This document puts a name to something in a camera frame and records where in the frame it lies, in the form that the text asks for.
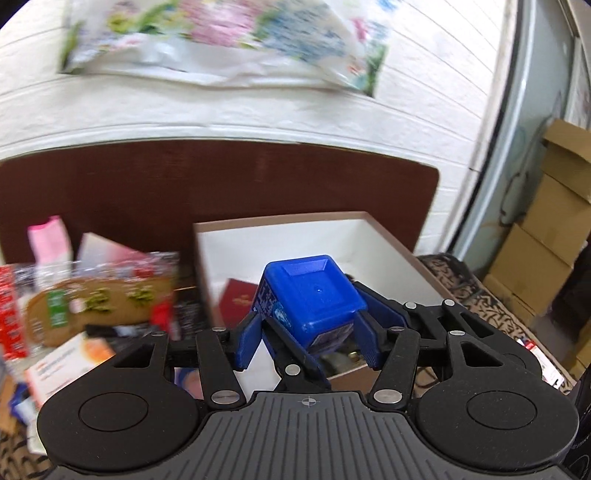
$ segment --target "red booklet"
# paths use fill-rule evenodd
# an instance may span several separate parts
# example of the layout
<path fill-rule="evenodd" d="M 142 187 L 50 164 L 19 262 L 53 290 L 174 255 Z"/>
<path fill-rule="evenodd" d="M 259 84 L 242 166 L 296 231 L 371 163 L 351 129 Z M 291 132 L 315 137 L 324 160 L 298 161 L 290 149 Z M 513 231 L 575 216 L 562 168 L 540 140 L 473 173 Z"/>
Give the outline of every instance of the red booklet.
<path fill-rule="evenodd" d="M 258 285 L 231 278 L 219 303 L 226 328 L 234 328 L 251 311 Z"/>

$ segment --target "red package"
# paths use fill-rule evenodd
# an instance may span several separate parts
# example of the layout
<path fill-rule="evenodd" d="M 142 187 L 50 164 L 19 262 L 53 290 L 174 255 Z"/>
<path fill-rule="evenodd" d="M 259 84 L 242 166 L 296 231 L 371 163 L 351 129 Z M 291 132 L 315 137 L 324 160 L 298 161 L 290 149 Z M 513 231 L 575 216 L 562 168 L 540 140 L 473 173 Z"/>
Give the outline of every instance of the red package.
<path fill-rule="evenodd" d="M 27 356 L 14 284 L 10 265 L 0 267 L 0 344 L 4 349 L 6 360 Z"/>
<path fill-rule="evenodd" d="M 258 285 L 231 278 L 219 303 L 226 328 L 234 328 L 251 311 Z"/>

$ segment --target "brown wooden board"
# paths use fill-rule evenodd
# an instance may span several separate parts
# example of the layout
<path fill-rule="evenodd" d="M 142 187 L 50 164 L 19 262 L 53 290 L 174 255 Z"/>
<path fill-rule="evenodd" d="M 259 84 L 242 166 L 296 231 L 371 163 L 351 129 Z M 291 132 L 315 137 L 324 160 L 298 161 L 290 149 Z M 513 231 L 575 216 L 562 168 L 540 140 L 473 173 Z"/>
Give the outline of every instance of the brown wooden board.
<path fill-rule="evenodd" d="M 413 250 L 439 172 L 307 144 L 161 140 L 44 151 L 0 166 L 0 245 L 33 261 L 27 227 L 60 215 L 74 249 L 94 232 L 140 251 L 194 255 L 193 224 L 288 213 L 370 213 Z"/>

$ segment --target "sticker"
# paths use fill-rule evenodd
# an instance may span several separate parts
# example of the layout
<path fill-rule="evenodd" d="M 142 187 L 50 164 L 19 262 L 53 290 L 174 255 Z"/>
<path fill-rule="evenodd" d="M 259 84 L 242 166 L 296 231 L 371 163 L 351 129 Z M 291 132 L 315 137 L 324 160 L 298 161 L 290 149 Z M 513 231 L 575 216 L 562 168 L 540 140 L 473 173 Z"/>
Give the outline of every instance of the sticker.
<path fill-rule="evenodd" d="M 353 331 L 353 324 L 347 323 L 341 327 L 335 328 L 329 332 L 319 334 L 312 344 L 308 347 L 308 351 L 312 355 L 321 355 L 325 350 L 338 347 Z"/>
<path fill-rule="evenodd" d="M 72 313 L 82 313 L 86 310 L 86 303 L 82 299 L 74 299 L 70 302 L 70 311 Z"/>
<path fill-rule="evenodd" d="M 68 325 L 65 295 L 64 290 L 50 290 L 47 292 L 47 307 L 49 308 L 51 328 Z"/>

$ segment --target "pink package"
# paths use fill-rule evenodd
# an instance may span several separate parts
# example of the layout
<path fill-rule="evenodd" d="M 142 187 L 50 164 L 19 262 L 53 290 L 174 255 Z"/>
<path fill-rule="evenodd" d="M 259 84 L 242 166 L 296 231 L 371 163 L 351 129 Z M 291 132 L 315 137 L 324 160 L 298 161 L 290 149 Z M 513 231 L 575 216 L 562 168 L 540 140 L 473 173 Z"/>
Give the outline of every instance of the pink package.
<path fill-rule="evenodd" d="M 37 264 L 72 260 L 70 237 L 59 215 L 52 216 L 42 225 L 31 225 L 28 236 Z"/>

